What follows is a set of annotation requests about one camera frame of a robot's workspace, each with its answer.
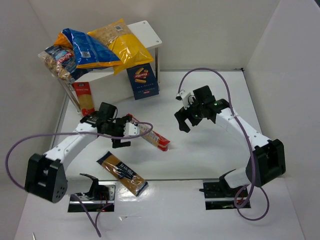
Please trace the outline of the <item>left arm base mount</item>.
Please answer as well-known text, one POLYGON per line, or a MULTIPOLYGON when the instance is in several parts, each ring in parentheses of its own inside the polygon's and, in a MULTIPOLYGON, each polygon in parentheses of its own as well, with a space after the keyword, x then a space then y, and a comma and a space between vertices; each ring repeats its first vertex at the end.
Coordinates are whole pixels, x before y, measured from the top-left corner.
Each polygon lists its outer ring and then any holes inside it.
POLYGON ((99 180, 87 173, 67 179, 68 212, 113 212, 115 208, 116 181, 99 180))

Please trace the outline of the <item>red spaghetti pack with barcode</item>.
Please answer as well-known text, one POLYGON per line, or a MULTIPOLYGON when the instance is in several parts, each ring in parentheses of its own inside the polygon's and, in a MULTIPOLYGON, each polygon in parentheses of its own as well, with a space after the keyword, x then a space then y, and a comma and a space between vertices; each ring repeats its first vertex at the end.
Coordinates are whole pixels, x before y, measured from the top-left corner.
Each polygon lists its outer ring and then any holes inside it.
MULTIPOLYGON (((138 127, 141 134, 144 134, 150 129, 150 126, 148 124, 139 123, 138 127)), ((169 149, 170 141, 154 130, 151 130, 147 134, 144 134, 142 138, 163 152, 166 152, 169 149)))

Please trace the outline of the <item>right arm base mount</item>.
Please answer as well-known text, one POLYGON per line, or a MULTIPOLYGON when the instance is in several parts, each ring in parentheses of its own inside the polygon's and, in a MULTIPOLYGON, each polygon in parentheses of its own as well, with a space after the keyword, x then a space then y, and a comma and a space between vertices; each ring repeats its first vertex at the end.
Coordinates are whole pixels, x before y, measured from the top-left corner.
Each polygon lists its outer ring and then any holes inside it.
POLYGON ((223 190, 218 181, 203 181, 199 189, 204 194, 205 209, 228 210, 235 209, 234 198, 240 187, 223 190))

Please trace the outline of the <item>black La Sicilia spaghetti pack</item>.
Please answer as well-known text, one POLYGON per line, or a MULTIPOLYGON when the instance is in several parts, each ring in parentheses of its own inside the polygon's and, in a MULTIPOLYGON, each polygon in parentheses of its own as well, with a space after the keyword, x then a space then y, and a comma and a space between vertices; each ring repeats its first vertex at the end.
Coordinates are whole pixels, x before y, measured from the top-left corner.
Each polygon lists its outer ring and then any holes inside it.
POLYGON ((96 161, 121 184, 123 184, 134 196, 138 197, 147 187, 148 182, 108 151, 96 161))

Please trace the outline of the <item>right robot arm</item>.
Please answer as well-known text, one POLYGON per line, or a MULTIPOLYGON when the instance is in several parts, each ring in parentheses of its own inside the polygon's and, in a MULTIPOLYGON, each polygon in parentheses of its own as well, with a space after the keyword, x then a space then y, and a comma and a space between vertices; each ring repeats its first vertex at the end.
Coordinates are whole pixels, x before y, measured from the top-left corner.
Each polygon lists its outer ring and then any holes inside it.
POLYGON ((231 108, 227 100, 217 100, 207 85, 193 92, 181 90, 176 99, 183 104, 174 114, 180 131, 188 133, 191 130, 186 120, 194 127, 207 119, 224 129, 248 151, 249 160, 245 167, 220 176, 222 191, 250 184, 262 187, 286 172, 284 144, 279 139, 271 140, 259 133, 231 108))

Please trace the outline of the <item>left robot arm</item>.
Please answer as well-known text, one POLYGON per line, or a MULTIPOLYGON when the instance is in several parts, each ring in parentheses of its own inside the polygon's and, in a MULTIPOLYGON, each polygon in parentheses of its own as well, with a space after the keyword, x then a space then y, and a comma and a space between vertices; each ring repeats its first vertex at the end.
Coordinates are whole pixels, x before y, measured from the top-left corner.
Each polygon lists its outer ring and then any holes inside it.
POLYGON ((33 154, 27 165, 24 189, 52 203, 59 202, 70 191, 66 170, 76 156, 99 136, 111 136, 112 147, 129 147, 122 142, 140 131, 132 117, 115 117, 116 106, 102 102, 99 110, 84 116, 72 134, 43 154, 33 154))

